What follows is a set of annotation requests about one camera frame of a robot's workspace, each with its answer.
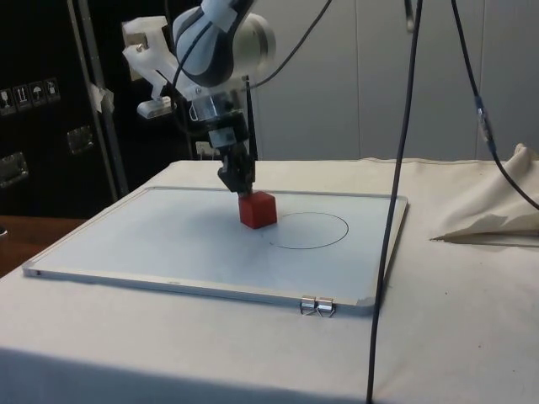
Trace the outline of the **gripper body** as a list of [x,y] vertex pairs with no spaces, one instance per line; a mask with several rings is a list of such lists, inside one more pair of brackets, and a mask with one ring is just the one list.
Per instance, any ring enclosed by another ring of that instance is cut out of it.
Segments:
[[202,125],[211,147],[222,149],[249,138],[238,91],[207,95],[191,102],[190,118]]

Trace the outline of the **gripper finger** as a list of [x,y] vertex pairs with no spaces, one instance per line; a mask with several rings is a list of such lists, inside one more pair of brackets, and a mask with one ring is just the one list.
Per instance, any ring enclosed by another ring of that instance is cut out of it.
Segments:
[[234,162],[238,180],[236,193],[241,197],[250,195],[255,181],[255,159],[244,144],[237,145]]
[[228,147],[220,149],[220,152],[222,166],[218,169],[217,175],[231,192],[237,192],[237,164],[234,150]]

